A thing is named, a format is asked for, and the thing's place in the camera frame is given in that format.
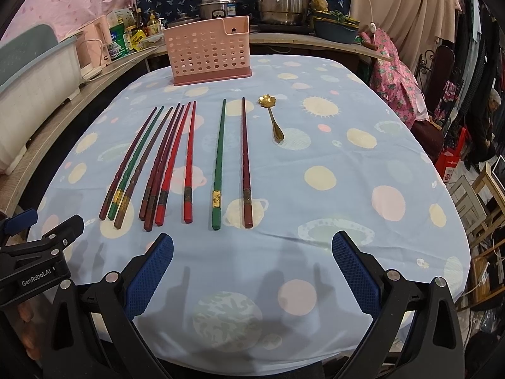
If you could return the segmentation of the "person's left hand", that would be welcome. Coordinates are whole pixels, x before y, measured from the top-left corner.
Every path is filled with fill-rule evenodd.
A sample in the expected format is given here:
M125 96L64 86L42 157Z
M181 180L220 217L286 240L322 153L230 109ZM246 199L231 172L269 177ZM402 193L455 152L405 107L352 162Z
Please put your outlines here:
M34 322L34 312L31 304L26 301L17 305L19 317L21 319L21 343L27 351L27 356L39 362L42 358L42 347L44 339L43 332Z

